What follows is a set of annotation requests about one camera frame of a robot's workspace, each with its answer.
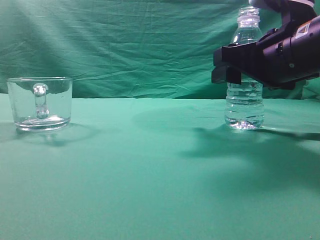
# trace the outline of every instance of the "green tablecloth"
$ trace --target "green tablecloth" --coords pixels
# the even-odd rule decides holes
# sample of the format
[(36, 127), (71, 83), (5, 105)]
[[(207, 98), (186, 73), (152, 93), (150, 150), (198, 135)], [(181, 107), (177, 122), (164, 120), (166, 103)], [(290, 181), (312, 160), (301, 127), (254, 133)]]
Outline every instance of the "green tablecloth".
[(267, 99), (265, 128), (223, 100), (74, 99), (19, 133), (0, 94), (1, 240), (320, 239), (320, 103)]

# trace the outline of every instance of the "clear glass cup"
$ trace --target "clear glass cup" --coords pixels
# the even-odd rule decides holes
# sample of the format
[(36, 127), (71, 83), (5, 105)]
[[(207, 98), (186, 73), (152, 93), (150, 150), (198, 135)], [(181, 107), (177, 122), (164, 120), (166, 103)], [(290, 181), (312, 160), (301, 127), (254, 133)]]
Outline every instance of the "clear glass cup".
[(13, 120), (18, 129), (53, 130), (70, 122), (71, 78), (10, 78), (7, 80), (7, 86)]

